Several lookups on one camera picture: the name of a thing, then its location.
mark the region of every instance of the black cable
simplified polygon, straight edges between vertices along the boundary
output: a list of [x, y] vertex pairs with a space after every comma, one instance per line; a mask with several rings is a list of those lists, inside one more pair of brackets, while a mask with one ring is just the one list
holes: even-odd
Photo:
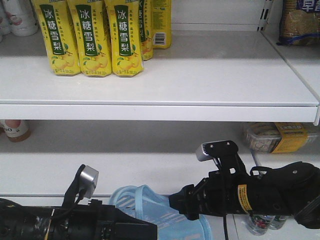
[[68, 209], [66, 210], [64, 213], [60, 214], [60, 215], [57, 215], [57, 216], [52, 216], [50, 219], [51, 220], [57, 220], [57, 219], [61, 219], [65, 216], [67, 216], [73, 209], [75, 209], [75, 207], [78, 205], [78, 203], [84, 199], [84, 195], [86, 194], [86, 190], [85, 189], [82, 189], [80, 192], [79, 192], [79, 196], [77, 198], [77, 200], [74, 202], [74, 204]]
[[218, 159], [213, 159], [216, 167], [220, 171], [221, 176], [221, 183], [222, 183], [222, 208], [223, 208], [223, 231], [224, 231], [224, 238], [225, 240], [229, 240], [228, 236], [228, 227], [227, 227], [227, 205], [226, 205], [226, 183], [225, 183], [225, 177], [222, 171], [221, 163]]

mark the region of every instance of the blue basket handle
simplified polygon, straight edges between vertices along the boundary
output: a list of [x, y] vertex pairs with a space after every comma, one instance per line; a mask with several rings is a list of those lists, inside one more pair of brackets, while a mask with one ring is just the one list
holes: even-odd
[[132, 198], [135, 197], [136, 186], [123, 186], [118, 188], [110, 197], [109, 204], [117, 206], [118, 201], [123, 195], [130, 195]]
[[201, 223], [205, 240], [214, 240], [214, 236], [212, 234], [212, 229], [208, 219], [204, 215], [200, 214], [199, 221]]
[[169, 207], [169, 199], [151, 190], [148, 185], [139, 186], [135, 191], [135, 217], [144, 220], [143, 200]]

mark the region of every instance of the green label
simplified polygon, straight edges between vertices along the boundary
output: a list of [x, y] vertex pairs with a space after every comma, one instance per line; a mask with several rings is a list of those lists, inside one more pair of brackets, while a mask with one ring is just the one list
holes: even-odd
[[95, 41], [94, 26], [92, 24], [92, 13], [90, 5], [75, 5], [81, 25], [84, 54], [86, 56], [98, 56]]
[[52, 5], [42, 4], [40, 5], [40, 8], [49, 32], [52, 53], [64, 55], [65, 51], [61, 42], [54, 7]]
[[119, 55], [129, 57], [132, 55], [129, 37], [129, 8], [125, 5], [116, 5], [114, 10], [118, 28]]
[[147, 40], [146, 33], [145, 33], [144, 7], [145, 7], [145, 0], [139, 0], [139, 29], [140, 29], [141, 42], [145, 42]]

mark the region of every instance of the barcode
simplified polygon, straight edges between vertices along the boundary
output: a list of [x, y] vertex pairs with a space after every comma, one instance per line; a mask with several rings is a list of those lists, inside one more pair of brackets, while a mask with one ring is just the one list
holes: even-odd
[[165, 32], [157, 32], [154, 34], [154, 45], [166, 45], [166, 33]]

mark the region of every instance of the yellow warning label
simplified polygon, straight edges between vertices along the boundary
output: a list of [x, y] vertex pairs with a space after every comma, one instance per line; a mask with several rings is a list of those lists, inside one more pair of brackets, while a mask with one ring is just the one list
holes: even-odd
[[281, 141], [274, 153], [290, 153], [301, 148], [308, 139], [308, 132], [300, 122], [275, 122], [281, 134]]
[[248, 195], [247, 195], [247, 185], [242, 184], [238, 185], [238, 199], [241, 204], [242, 209], [248, 213], [248, 211], [252, 210], [252, 207], [250, 206]]

